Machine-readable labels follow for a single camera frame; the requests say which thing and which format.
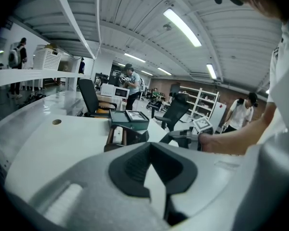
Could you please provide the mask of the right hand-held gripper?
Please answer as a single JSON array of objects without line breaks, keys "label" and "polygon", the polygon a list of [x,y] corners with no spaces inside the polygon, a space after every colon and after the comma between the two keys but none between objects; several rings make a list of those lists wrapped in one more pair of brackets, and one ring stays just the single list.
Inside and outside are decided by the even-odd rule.
[{"label": "right hand-held gripper", "polygon": [[203,146],[199,139],[199,135],[202,133],[213,134],[213,126],[206,118],[193,120],[183,130],[168,132],[160,142],[169,144],[171,141],[175,141],[180,147],[203,151]]}]

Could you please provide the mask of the brown compartment organizer box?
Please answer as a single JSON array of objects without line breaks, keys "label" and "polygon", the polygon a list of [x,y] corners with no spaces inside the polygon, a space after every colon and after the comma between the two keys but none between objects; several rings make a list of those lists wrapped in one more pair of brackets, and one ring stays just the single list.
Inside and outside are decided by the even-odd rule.
[{"label": "brown compartment organizer box", "polygon": [[106,144],[104,146],[104,152],[109,152],[112,150],[115,150],[120,147],[133,145],[141,142],[147,142],[149,139],[149,133],[146,130],[144,133],[139,133],[138,131],[135,131],[130,128],[122,127],[123,128],[123,140],[122,144],[114,144],[113,141],[113,132],[116,127],[122,127],[118,125],[112,125],[110,127],[110,131],[108,134],[108,138],[106,140]]}]

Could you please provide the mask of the small white remote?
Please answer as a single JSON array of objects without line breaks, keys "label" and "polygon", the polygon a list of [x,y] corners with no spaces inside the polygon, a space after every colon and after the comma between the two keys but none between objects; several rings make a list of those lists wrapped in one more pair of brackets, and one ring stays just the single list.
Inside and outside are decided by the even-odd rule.
[{"label": "small white remote", "polygon": [[114,144],[122,144],[123,140],[123,128],[116,127],[113,132],[113,143]]}]

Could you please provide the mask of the person's right forearm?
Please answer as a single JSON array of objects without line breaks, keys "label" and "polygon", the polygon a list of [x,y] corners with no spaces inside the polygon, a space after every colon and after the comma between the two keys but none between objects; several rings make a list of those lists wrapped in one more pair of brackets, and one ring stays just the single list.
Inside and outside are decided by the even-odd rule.
[{"label": "person's right forearm", "polygon": [[222,134],[215,141],[214,151],[226,154],[244,154],[255,145],[273,120],[276,105],[267,103],[264,114],[240,130]]}]

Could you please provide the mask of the person's right hand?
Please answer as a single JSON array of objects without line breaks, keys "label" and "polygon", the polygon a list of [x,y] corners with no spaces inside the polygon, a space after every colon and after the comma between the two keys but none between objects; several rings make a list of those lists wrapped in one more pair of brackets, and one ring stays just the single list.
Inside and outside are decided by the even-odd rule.
[{"label": "person's right hand", "polygon": [[199,135],[199,142],[203,152],[207,153],[221,153],[223,149],[223,142],[220,135],[210,135],[201,133]]}]

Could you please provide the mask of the white open shelf unit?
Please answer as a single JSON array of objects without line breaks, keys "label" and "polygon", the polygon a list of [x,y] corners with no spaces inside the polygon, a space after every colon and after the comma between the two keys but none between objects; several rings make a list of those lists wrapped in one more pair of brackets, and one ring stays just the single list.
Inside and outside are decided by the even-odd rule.
[{"label": "white open shelf unit", "polygon": [[193,108],[193,114],[205,117],[209,120],[213,114],[219,96],[219,92],[213,93],[200,88]]}]

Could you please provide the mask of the white cabinet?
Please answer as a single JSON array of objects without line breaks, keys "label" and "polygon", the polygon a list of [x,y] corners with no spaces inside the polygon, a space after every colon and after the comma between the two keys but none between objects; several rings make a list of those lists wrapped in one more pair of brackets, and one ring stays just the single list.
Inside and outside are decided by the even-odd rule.
[{"label": "white cabinet", "polygon": [[226,112],[226,104],[216,102],[215,107],[210,115],[209,122],[212,125],[213,132],[218,128],[224,114]]}]

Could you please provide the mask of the white table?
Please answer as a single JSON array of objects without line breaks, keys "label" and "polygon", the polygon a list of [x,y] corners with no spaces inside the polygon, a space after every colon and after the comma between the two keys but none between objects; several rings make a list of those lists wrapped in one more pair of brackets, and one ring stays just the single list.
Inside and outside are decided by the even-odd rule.
[{"label": "white table", "polygon": [[15,156],[5,189],[24,201],[75,163],[103,153],[109,134],[106,118],[51,115]]}]

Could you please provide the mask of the beige checkered tablecloth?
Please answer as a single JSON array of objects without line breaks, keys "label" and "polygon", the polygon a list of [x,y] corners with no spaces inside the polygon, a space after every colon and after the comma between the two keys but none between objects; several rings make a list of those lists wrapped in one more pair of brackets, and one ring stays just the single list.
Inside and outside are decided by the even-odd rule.
[{"label": "beige checkered tablecloth", "polygon": [[109,97],[109,96],[103,96],[103,95],[97,94],[97,98],[102,103],[106,103],[106,104],[114,103],[114,104],[116,104],[116,106],[117,106],[116,110],[120,110],[120,111],[123,110],[123,101],[119,97]]}]

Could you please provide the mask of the white microwave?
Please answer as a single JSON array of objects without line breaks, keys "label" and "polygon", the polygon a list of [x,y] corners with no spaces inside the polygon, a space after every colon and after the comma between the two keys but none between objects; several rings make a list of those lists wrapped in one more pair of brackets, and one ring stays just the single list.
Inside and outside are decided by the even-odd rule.
[{"label": "white microwave", "polygon": [[127,99],[129,96],[130,90],[126,88],[116,87],[110,84],[103,84],[100,87],[100,95],[108,97],[118,97]]}]

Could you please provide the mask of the ceiling strip lights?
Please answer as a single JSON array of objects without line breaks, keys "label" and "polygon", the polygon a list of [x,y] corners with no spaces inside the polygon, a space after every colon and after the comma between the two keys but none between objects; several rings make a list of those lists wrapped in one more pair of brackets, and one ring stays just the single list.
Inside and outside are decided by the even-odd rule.
[{"label": "ceiling strip lights", "polygon": [[212,79],[205,43],[171,8],[127,8],[109,27],[128,37],[124,54],[155,76]]}]

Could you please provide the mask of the person's white shirt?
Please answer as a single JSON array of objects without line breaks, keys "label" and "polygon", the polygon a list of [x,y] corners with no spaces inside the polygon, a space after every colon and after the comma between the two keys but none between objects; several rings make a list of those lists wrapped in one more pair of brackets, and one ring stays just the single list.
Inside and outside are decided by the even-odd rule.
[{"label": "person's white shirt", "polygon": [[258,144],[269,137],[289,130],[289,21],[282,25],[282,38],[272,52],[270,63],[270,87],[268,103],[274,103],[276,110]]}]

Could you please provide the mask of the white metal shelving rack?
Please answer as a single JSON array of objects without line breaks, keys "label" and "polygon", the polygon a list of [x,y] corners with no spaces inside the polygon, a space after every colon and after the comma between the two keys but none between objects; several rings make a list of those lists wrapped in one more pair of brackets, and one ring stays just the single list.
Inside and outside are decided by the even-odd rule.
[{"label": "white metal shelving rack", "polygon": [[[76,30],[76,34],[80,38],[80,42],[89,52],[89,55],[93,58],[95,61],[97,56],[95,56],[88,45],[87,41],[83,37],[83,34],[80,33],[80,28],[78,25],[76,25],[76,19],[72,15],[72,11],[70,9],[70,6],[68,5],[67,0],[57,0],[59,5],[62,7],[64,15],[67,16],[68,22],[72,25],[72,28]],[[22,69],[19,71],[21,83],[26,81],[32,81],[35,80],[42,81],[45,78],[51,78],[51,77],[67,77],[67,78],[77,78],[77,73],[69,73],[69,72],[61,72],[61,71],[53,71],[53,70],[36,70],[36,69]],[[16,74],[13,72],[12,69],[8,70],[0,70],[0,87],[4,85],[8,85],[11,83],[14,83],[14,80],[16,79]],[[17,116],[17,112],[13,112],[12,114],[8,115],[7,117],[3,118],[0,121],[0,127],[2,127],[4,124],[9,123],[9,120],[13,119],[13,116]],[[5,174],[7,173],[9,167],[11,165],[11,160],[9,159],[9,156],[3,149],[0,148],[0,173]]]}]

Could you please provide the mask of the white perforated basket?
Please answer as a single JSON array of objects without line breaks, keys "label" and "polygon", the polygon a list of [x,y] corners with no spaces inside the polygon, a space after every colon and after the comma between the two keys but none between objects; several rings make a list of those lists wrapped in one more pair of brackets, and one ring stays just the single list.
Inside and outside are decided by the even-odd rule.
[{"label": "white perforated basket", "polygon": [[38,45],[33,54],[32,68],[36,70],[57,71],[62,55],[62,52],[57,49],[42,49],[41,45]]}]

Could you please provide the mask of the white backpack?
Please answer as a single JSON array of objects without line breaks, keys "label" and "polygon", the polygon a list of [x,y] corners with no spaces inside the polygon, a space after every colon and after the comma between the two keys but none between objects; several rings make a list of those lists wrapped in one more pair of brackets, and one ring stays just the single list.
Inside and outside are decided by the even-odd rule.
[{"label": "white backpack", "polygon": [[23,47],[24,46],[20,46],[19,48],[16,47],[10,51],[8,57],[8,64],[10,68],[18,68],[18,66],[22,63],[20,51]]}]

